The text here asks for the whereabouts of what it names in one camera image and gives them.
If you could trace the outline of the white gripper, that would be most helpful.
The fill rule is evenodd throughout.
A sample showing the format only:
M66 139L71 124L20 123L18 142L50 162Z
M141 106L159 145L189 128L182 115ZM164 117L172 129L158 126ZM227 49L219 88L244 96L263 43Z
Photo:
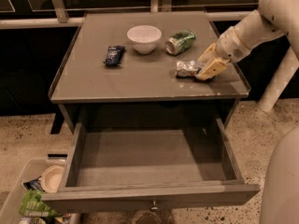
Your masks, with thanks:
M233 63L238 63L249 54L250 49L248 49L238 37L234 26L231 26L220 35L216 44L212 43L197 59L197 61L204 66L196 75L196 78L199 80L213 78L227 68L228 60Z

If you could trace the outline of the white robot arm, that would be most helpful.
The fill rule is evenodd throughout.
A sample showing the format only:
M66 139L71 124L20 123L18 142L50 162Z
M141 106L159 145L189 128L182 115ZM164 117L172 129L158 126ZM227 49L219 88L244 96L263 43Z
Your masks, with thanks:
M205 66L196 78L214 77L260 44L282 36L287 37L290 47L259 101L260 108L268 112L299 68L299 0L259 0L257 9L222 33L200 56Z

